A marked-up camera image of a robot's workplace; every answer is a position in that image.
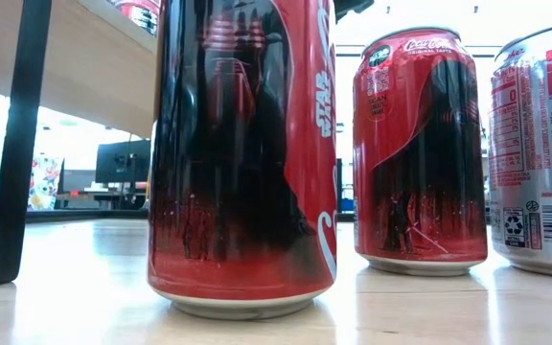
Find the computer monitor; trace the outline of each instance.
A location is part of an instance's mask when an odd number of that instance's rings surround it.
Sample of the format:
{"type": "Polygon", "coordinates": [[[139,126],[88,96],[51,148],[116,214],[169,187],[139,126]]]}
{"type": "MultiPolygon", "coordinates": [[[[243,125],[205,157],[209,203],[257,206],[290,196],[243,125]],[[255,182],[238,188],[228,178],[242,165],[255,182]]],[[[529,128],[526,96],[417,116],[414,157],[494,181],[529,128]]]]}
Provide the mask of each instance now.
{"type": "Polygon", "coordinates": [[[149,177],[150,140],[102,144],[97,152],[95,182],[143,182],[149,177]]]}

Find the table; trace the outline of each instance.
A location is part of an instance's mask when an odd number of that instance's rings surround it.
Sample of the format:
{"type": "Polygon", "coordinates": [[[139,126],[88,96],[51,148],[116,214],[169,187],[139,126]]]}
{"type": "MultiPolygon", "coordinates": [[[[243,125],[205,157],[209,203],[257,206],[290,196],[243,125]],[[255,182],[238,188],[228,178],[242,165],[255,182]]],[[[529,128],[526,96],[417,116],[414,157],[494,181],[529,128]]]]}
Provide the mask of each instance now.
{"type": "Polygon", "coordinates": [[[146,283],[145,220],[28,225],[0,286],[0,344],[552,344],[552,277],[492,253],[456,278],[378,272],[338,226],[338,278],[313,306],[251,322],[199,319],[146,283]]]}

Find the silver can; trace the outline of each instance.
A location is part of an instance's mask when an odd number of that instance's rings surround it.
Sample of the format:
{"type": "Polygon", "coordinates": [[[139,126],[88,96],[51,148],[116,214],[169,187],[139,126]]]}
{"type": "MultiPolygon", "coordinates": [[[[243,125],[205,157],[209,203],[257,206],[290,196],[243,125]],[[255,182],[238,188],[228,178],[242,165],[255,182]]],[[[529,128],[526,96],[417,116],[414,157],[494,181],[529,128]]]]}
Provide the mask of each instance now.
{"type": "Polygon", "coordinates": [[[489,168],[494,249],[552,274],[552,28],[495,59],[489,168]]]}

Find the wooden table surface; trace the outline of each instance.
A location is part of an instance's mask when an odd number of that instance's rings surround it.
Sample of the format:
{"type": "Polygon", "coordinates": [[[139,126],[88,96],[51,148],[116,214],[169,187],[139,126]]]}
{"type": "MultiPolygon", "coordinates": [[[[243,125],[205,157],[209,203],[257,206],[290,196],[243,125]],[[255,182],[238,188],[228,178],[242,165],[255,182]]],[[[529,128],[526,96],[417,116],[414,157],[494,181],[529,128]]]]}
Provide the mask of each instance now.
{"type": "Polygon", "coordinates": [[[20,276],[0,286],[0,344],[552,344],[552,277],[492,254],[470,275],[373,270],[338,233],[338,277],[313,306],[252,322],[196,318],[146,283],[141,220],[29,225],[20,276]]]}

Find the can lid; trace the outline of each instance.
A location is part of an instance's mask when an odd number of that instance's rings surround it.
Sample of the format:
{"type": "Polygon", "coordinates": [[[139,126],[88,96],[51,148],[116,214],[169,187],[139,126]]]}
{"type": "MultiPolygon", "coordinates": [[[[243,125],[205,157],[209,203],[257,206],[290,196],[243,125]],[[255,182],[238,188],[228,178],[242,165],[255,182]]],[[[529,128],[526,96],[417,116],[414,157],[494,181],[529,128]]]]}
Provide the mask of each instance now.
{"type": "Polygon", "coordinates": [[[548,27],[546,29],[542,29],[542,30],[538,30],[534,33],[531,33],[529,35],[526,35],[526,36],[522,36],[522,37],[517,37],[515,39],[513,39],[512,41],[506,43],[506,45],[504,45],[502,47],[502,49],[499,50],[499,52],[497,53],[497,55],[495,56],[495,59],[494,60],[497,60],[497,57],[499,57],[502,53],[504,53],[505,51],[507,51],[508,49],[510,49],[512,46],[514,46],[515,44],[517,43],[520,43],[521,41],[524,41],[525,39],[527,38],[531,38],[535,35],[540,35],[540,34],[544,34],[546,32],[550,32],[552,31],[552,27],[548,27]]]}
{"type": "Polygon", "coordinates": [[[405,29],[396,30],[396,31],[391,32],[389,34],[384,34],[384,35],[380,36],[379,38],[373,40],[370,44],[366,45],[365,48],[363,49],[363,53],[361,53],[361,54],[364,55],[367,52],[368,48],[370,48],[376,42],[379,42],[383,39],[386,39],[386,38],[388,38],[392,35],[407,33],[407,32],[411,32],[411,31],[432,30],[432,29],[433,30],[441,30],[441,31],[449,32],[449,33],[457,36],[457,38],[461,39],[461,36],[459,35],[459,33],[457,31],[455,31],[454,29],[449,28],[449,27],[444,27],[444,26],[414,26],[414,27],[409,27],[409,28],[405,28],[405,29]]]}

